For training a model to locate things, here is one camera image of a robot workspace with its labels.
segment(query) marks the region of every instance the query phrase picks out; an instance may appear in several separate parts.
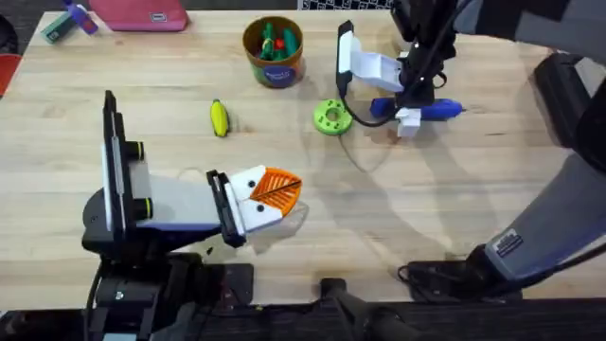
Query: green donut toy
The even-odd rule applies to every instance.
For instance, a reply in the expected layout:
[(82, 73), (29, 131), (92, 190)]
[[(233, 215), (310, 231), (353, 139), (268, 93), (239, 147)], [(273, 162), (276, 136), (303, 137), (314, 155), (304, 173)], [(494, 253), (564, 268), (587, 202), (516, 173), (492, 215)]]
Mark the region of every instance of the green donut toy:
[(352, 122), (351, 115), (338, 99), (326, 99), (320, 102), (313, 111), (313, 124), (322, 134), (344, 134)]

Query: pink bag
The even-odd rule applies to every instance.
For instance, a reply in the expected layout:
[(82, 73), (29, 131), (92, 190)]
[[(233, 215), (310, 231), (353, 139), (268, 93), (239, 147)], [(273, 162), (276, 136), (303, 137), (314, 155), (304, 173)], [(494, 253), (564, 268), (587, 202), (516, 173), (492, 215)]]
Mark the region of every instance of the pink bag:
[(179, 0), (89, 0), (97, 16), (112, 30), (180, 31), (187, 13)]

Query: blue marker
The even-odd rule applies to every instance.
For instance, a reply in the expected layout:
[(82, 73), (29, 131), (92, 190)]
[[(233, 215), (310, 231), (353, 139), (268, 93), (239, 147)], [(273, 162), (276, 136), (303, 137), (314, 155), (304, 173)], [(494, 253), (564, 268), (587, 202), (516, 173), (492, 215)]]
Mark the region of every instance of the blue marker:
[[(373, 99), (370, 104), (370, 114), (375, 118), (384, 117), (387, 108), (393, 107), (394, 99)], [(434, 104), (422, 107), (420, 119), (422, 120), (446, 120), (457, 117), (463, 112), (463, 105), (451, 99), (437, 99)]]

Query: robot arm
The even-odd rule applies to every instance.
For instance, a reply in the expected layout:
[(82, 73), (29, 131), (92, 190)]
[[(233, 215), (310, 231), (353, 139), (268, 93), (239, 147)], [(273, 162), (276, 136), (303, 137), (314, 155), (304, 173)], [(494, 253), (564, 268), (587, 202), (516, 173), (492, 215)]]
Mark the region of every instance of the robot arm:
[[(399, 15), (394, 19), (405, 40), (443, 45), (449, 42), (423, 41), (422, 36), (409, 31), (435, 32), (435, 27), (444, 23), (443, 16), (436, 13), (446, 9), (456, 15), (452, 28), (458, 33), (544, 45), (606, 64), (606, 47), (601, 43), (606, 3), (602, 1), (458, 0), (461, 11), (453, 9), (452, 3), (397, 2), (393, 12)], [(448, 57), (439, 53), (430, 56), (438, 61)], [(433, 75), (410, 76), (421, 79)], [(600, 199), (600, 188), (606, 188), (606, 158), (600, 148), (606, 127), (598, 109), (604, 100), (606, 85), (602, 83), (577, 127), (579, 154), (568, 158), (560, 174), (505, 231), (477, 246), (464, 261), (414, 261), (402, 267), (407, 270), (406, 280), (415, 287), (413, 296), (436, 301), (502, 296), (606, 251), (602, 245), (567, 260), (606, 229), (606, 205)]]
[(458, 15), (454, 29), (552, 47), (606, 64), (605, 13), (606, 3), (599, 0), (475, 0)]

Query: green marker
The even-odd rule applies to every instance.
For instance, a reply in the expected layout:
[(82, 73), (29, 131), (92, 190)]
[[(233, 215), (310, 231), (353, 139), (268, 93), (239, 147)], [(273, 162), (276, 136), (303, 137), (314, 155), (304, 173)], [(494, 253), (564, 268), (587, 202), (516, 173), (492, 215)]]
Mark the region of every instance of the green marker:
[(265, 24), (265, 29), (261, 32), (261, 36), (263, 37), (263, 46), (261, 54), (258, 57), (264, 61), (272, 61), (274, 59), (274, 40), (276, 39), (272, 23)]
[(291, 57), (299, 48), (296, 36), (289, 28), (284, 28), (284, 48), (286, 49), (286, 58)]
[(72, 20), (69, 12), (65, 12), (59, 18), (55, 19), (49, 26), (40, 32), (42, 37), (45, 38), (49, 44), (57, 43), (67, 33), (76, 26), (76, 23)]

